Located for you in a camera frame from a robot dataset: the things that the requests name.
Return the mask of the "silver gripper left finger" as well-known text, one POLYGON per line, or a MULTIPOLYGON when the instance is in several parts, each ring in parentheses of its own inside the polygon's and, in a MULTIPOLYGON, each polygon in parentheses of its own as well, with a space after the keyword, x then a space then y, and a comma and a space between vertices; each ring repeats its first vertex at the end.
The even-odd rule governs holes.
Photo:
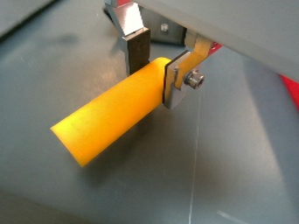
POLYGON ((139 5, 132 0, 104 0, 125 54, 127 74, 149 63, 151 30, 145 28, 139 5))

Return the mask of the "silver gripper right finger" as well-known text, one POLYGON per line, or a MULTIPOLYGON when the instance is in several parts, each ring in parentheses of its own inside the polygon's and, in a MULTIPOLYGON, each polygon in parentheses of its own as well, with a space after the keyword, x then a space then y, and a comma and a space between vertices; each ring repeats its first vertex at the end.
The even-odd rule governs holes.
POLYGON ((197 89, 204 82, 197 65, 208 58, 212 41, 188 30, 184 44, 184 52, 164 66, 163 105, 168 109, 173 109, 181 102, 185 89, 197 89))

